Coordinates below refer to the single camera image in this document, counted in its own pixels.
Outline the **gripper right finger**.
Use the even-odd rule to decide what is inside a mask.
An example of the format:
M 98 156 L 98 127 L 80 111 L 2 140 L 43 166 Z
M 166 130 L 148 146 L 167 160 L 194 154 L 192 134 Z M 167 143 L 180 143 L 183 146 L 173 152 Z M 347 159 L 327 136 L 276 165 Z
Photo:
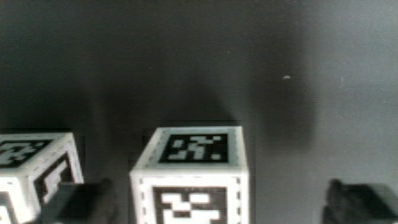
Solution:
M 398 194 L 386 184 L 331 180 L 322 224 L 398 224 Z

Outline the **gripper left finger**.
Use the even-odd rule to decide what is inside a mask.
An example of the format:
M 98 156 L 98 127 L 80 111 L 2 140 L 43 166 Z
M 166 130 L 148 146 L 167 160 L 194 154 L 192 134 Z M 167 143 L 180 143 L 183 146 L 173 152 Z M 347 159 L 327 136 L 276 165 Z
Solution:
M 116 193 L 109 179 L 63 183 L 34 224 L 116 224 Z

